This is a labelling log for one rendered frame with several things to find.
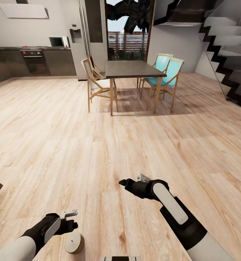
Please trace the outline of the pillar candle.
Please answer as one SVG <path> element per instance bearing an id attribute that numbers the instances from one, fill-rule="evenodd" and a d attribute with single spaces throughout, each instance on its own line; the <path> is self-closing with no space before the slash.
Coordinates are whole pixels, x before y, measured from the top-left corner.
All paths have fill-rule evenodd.
<path id="1" fill-rule="evenodd" d="M 84 237 L 77 231 L 71 232 L 65 241 L 65 250 L 70 254 L 78 254 L 84 247 Z"/>

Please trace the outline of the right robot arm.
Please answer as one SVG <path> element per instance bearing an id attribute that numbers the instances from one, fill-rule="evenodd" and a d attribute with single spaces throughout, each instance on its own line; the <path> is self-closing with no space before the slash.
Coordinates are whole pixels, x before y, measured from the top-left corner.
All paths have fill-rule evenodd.
<path id="1" fill-rule="evenodd" d="M 140 173 L 136 181 L 128 178 L 119 184 L 141 199 L 154 199 L 163 204 L 161 214 L 192 261 L 235 261 L 178 197 L 173 197 L 167 182 L 151 180 Z"/>

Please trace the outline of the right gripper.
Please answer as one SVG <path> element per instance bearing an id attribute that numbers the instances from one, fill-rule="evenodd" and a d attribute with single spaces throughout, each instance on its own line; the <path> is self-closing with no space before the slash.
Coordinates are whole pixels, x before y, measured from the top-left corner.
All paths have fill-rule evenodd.
<path id="1" fill-rule="evenodd" d="M 131 192 L 133 195 L 138 196 L 141 199 L 144 199 L 144 197 L 141 196 L 141 193 L 139 191 L 140 185 L 142 183 L 135 182 L 134 180 L 128 178 L 119 181 L 119 184 L 125 186 L 125 189 Z"/>

